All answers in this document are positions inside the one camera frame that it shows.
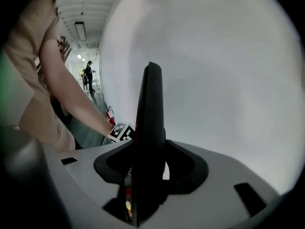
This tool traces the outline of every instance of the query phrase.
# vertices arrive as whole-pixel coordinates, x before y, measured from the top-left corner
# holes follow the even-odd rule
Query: floor
[[[99,109],[102,115],[106,117],[107,105],[104,101],[101,89],[96,90],[94,94],[86,94],[92,103]],[[69,123],[67,123],[67,128],[70,130],[75,140],[81,145],[82,148],[95,147],[110,143],[108,138],[105,138],[103,135],[85,126],[74,117],[72,117]]]

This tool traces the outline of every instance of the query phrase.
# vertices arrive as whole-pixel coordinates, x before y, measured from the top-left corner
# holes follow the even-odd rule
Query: person
[[[74,117],[107,136],[112,125],[101,115],[65,67],[58,48],[59,15],[56,0],[32,0],[20,14],[8,35],[4,51],[25,82],[34,90],[19,129],[37,137],[58,151],[74,150],[72,134],[54,113],[49,92]],[[34,59],[39,57],[44,87]]]
[[[84,73],[84,74],[81,74],[81,80],[82,80],[82,87],[84,89],[84,91],[88,91],[88,78],[87,78],[87,75]]]
[[[89,61],[87,63],[86,69],[85,69],[85,74],[88,77],[88,82],[89,82],[89,91],[91,94],[95,93],[95,90],[92,87],[92,80],[93,80],[93,76],[92,76],[92,69],[91,69],[91,64],[92,61]]]

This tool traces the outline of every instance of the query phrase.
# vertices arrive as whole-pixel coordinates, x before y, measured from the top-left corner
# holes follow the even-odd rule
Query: ceiling light
[[[75,22],[74,25],[75,25],[76,31],[77,31],[80,39],[82,41],[86,40],[87,36],[86,36],[86,30],[85,30],[85,23],[84,22]]]

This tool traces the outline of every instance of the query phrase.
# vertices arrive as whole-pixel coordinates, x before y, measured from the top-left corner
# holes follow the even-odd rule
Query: dark trousers
[[[94,91],[94,89],[92,88],[92,78],[88,77],[88,81],[89,81],[89,91],[90,93],[92,93]]]

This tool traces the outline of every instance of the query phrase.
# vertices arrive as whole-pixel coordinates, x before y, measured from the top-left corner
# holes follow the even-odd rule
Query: red fire extinguisher
[[[111,106],[109,106],[109,108],[107,108],[106,116],[107,116],[107,120],[110,122],[110,124],[115,125],[114,114],[113,114],[113,111],[111,109]]]

